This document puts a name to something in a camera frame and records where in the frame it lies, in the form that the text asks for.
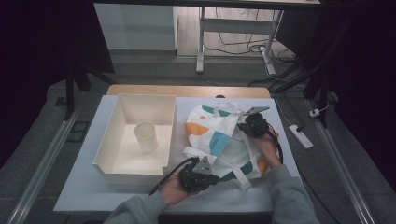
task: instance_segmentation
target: white cup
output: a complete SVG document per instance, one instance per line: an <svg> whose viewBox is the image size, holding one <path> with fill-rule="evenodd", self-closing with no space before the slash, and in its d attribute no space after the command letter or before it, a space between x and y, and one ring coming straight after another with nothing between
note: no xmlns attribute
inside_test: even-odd
<svg viewBox="0 0 396 224"><path fill-rule="evenodd" d="M157 134L153 123L141 122L137 124L134 128L134 135L143 151L150 153L157 148Z"/></svg>

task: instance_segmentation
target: white table surface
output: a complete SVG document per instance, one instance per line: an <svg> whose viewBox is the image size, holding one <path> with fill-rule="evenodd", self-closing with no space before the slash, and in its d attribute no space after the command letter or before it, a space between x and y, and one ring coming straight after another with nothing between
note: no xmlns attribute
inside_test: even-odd
<svg viewBox="0 0 396 224"><path fill-rule="evenodd" d="M147 196L153 186L109 185L93 167L92 161L102 137L117 96L105 95L98 106L92 125L76 158L76 162L64 184L64 189L54 207L55 212L99 212L113 211L120 203L134 195ZM177 97L169 167L172 169L184 161L183 149L189 146L184 123L191 110L197 105L216 106L219 102L237 102L247 111L252 106L270 106L263 116L279 132L279 143L284 154L284 163L292 176L299 176L292 157L285 131L273 99L230 99L230 98L191 98ZM269 197L271 184L264 176L251 180L252 188L244 191L233 181L218 183L201 193L190 196L183 202L167 209L165 213L234 213L273 211Z"/></svg>

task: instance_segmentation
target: white bag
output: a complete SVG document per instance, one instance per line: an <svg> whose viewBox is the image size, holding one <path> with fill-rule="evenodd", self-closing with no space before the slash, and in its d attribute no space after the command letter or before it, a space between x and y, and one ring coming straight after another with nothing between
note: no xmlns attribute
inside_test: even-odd
<svg viewBox="0 0 396 224"><path fill-rule="evenodd" d="M260 178L266 164L260 152L236 126L243 115L236 103L221 103L217 107L196 106L185 123L191 147L185 147L188 157L207 156L213 175L220 181L237 179L248 190L250 178Z"/></svg>

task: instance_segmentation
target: white device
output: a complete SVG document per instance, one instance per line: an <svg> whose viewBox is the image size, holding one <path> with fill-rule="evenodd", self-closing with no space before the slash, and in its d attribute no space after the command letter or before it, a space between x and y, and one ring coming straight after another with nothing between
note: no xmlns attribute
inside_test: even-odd
<svg viewBox="0 0 396 224"><path fill-rule="evenodd" d="M297 132L297 125L293 124L289 126L290 131L293 133L293 135L297 138L297 140L303 145L305 149L309 149L313 147L314 145L309 141L309 139L305 136L303 132Z"/></svg>

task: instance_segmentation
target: wall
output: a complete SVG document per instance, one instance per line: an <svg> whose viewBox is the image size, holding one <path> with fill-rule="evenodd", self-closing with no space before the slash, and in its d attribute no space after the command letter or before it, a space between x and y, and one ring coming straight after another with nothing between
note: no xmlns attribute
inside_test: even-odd
<svg viewBox="0 0 396 224"><path fill-rule="evenodd" d="M95 4L108 49L176 49L174 8Z"/></svg>

